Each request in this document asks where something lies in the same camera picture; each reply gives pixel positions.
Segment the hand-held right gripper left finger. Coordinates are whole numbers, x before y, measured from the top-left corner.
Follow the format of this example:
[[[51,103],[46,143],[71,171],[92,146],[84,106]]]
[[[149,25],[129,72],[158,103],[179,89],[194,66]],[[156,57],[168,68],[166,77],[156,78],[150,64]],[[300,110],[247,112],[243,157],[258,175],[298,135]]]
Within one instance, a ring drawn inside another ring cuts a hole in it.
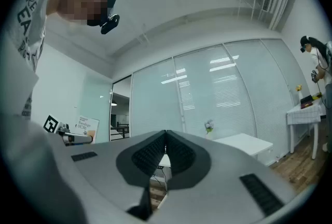
[[[88,224],[166,224],[163,209],[152,212],[149,182],[165,150],[165,132],[109,143],[68,147],[71,185]]]

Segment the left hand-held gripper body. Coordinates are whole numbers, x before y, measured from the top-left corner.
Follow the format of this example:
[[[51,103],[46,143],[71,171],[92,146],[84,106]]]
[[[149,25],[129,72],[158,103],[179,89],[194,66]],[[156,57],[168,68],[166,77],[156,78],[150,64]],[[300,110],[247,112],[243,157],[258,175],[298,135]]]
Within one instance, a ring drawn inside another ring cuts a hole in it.
[[[54,133],[54,134],[61,136],[63,139],[63,142],[66,146],[73,145],[73,144],[69,143],[69,141],[68,141],[68,137],[67,137],[68,133],[64,133],[61,131],[62,124],[66,124],[66,123],[59,121],[53,115],[48,115],[48,117],[46,118],[46,121],[43,125],[43,128],[49,133]]]

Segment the white side table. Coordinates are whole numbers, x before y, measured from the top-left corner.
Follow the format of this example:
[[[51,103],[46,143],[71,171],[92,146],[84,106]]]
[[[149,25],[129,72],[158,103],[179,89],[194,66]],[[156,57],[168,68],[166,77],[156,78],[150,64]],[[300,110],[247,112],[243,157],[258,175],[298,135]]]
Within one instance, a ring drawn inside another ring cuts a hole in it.
[[[294,124],[289,124],[290,129],[290,153],[294,153],[295,148],[295,133],[294,133]],[[312,149],[312,160],[315,160],[318,150],[318,140],[319,140],[319,123],[313,123],[314,129],[314,140],[313,140],[313,149]]]

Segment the white checked tablecloth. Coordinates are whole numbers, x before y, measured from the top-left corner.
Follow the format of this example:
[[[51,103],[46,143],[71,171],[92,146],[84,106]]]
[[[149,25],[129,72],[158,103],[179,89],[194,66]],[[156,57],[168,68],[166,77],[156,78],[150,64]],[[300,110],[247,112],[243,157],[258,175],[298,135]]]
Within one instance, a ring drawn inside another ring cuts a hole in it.
[[[296,105],[286,113],[286,121],[288,125],[319,123],[325,115],[326,109],[323,104],[313,104],[303,109]]]

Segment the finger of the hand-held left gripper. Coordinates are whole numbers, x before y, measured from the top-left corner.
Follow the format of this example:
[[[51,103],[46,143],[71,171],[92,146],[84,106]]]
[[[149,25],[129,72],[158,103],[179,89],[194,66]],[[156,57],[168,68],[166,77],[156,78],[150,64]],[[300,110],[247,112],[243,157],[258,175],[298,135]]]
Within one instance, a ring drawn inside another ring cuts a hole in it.
[[[93,142],[93,137],[90,135],[68,133],[67,137],[71,144],[91,144]]]

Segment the small dark electronic module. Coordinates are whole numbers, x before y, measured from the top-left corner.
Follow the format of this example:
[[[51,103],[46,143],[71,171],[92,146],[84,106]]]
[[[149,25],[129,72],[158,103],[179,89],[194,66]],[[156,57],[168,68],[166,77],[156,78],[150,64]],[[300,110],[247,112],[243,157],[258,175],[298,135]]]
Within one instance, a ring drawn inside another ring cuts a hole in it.
[[[304,109],[313,105],[313,97],[311,95],[306,96],[300,100],[300,108]]]

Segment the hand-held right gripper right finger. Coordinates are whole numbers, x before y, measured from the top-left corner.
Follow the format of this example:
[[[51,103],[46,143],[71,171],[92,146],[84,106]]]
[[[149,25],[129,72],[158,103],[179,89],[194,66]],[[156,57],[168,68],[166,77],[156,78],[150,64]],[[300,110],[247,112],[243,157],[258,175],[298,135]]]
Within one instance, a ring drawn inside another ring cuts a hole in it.
[[[276,223],[296,195],[239,149],[170,130],[166,143],[172,176],[155,224]]]

